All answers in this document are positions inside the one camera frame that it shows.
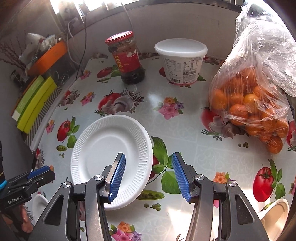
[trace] white lid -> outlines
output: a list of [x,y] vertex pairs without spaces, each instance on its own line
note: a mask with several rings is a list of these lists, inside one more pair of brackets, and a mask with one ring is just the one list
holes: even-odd
[[166,39],[158,42],[154,49],[156,53],[181,58],[204,57],[207,46],[193,39]]

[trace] orange plastic container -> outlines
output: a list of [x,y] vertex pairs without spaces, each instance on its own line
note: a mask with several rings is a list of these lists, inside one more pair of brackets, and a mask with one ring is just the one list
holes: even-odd
[[64,41],[58,42],[54,47],[48,50],[40,59],[29,69],[29,76],[39,76],[44,74],[49,68],[67,53],[67,46]]

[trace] black wire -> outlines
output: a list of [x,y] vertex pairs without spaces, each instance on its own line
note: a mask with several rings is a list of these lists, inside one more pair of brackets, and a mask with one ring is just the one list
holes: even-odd
[[85,21],[84,21],[84,28],[85,28],[85,46],[84,46],[84,52],[83,52],[82,58],[80,60],[79,66],[78,66],[78,70],[77,70],[75,81],[77,80],[79,69],[80,69],[80,65],[81,65],[81,62],[83,60],[83,57],[84,57],[84,54],[85,54],[85,50],[86,50],[86,16],[87,16],[87,14],[85,15]]

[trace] metal screw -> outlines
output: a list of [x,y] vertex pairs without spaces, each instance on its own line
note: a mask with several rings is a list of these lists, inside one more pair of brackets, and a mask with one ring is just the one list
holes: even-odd
[[71,186],[71,183],[69,183],[69,182],[64,182],[62,186],[63,186],[63,188],[68,188],[68,187]]
[[196,176],[195,176],[195,178],[197,179],[197,180],[204,180],[205,179],[205,176],[204,175],[201,175],[201,174],[197,174]]
[[237,185],[237,183],[235,181],[229,181],[228,185],[231,187],[235,187]]
[[94,179],[95,179],[96,181],[100,181],[100,180],[103,179],[103,175],[96,175],[96,176],[94,177]]

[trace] glass jar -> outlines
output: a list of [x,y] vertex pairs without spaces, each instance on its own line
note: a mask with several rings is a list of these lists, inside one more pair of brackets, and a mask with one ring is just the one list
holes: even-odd
[[122,81],[128,85],[141,82],[145,77],[145,71],[139,60],[133,32],[116,34],[108,38],[105,43],[115,59]]

